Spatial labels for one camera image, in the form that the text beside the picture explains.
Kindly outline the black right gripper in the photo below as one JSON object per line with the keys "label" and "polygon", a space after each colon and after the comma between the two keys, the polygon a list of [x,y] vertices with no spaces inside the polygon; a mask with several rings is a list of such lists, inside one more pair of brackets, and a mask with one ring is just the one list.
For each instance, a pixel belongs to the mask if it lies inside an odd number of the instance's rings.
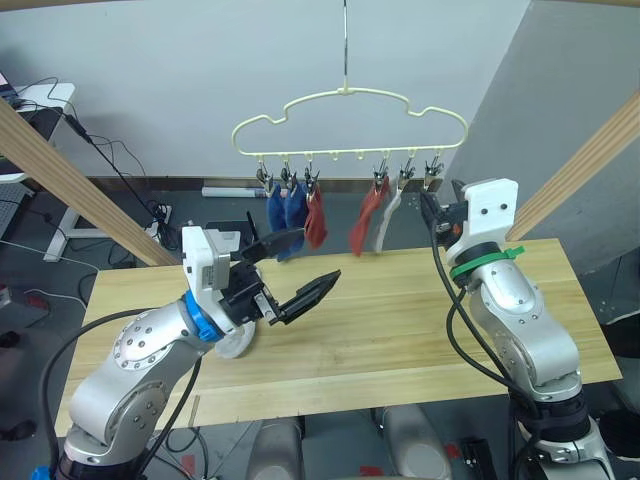
{"label": "black right gripper", "polygon": [[436,226],[438,243],[456,243],[463,232],[463,224],[468,217],[468,202],[464,201],[464,182],[451,181],[457,203],[440,205],[432,192],[420,192],[420,209],[428,229]]}

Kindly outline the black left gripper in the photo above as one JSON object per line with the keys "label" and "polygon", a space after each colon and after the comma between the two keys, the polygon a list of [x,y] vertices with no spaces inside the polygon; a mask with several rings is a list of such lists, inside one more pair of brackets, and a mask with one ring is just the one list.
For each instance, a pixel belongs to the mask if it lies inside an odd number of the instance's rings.
{"label": "black left gripper", "polygon": [[277,302],[262,281],[258,269],[251,263],[276,257],[304,239],[303,228],[291,228],[270,233],[244,248],[244,261],[229,272],[229,284],[221,291],[220,304],[234,326],[242,326],[265,318],[272,324],[288,325],[317,306],[338,281],[341,271],[319,276],[296,291],[296,295],[282,305]]}

